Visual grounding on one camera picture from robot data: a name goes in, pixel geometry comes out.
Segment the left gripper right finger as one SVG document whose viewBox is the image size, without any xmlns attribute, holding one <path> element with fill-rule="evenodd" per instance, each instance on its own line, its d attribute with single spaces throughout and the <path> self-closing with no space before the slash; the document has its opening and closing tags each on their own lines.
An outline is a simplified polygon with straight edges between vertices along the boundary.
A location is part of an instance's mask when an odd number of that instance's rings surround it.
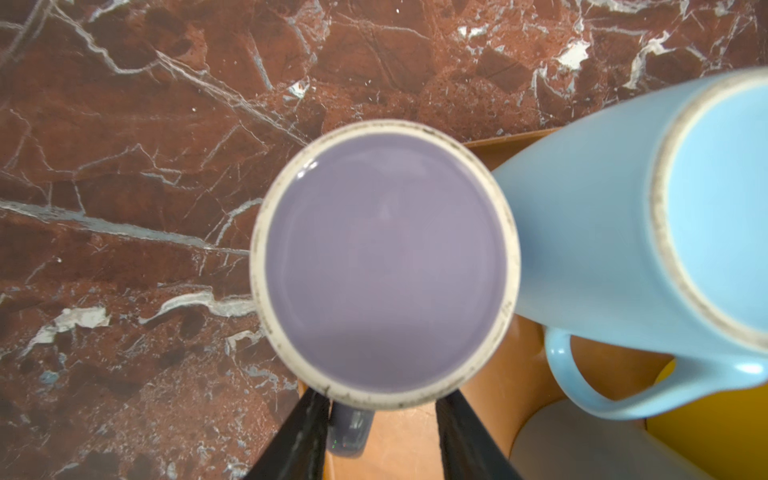
<svg viewBox="0 0 768 480">
<path fill-rule="evenodd" d="M 459 390 L 435 403 L 445 480 L 521 480 Z"/>
</svg>

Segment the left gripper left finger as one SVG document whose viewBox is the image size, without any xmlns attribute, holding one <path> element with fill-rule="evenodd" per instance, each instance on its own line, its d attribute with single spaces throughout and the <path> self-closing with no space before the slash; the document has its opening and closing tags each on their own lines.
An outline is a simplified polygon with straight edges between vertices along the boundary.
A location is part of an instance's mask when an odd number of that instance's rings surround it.
<svg viewBox="0 0 768 480">
<path fill-rule="evenodd" d="M 330 400 L 307 389 L 244 480 L 321 480 Z"/>
</svg>

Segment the purple mug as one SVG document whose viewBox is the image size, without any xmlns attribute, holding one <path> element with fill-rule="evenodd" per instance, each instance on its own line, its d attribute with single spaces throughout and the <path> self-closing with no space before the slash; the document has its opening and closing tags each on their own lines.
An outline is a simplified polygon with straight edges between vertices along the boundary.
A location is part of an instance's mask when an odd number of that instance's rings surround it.
<svg viewBox="0 0 768 480">
<path fill-rule="evenodd" d="M 376 412 L 459 389 L 511 323 L 521 271 L 510 207 L 467 148 L 394 119 L 301 149 L 264 196 L 250 284 L 288 368 L 332 403 L 327 444 L 365 449 Z"/>
</svg>

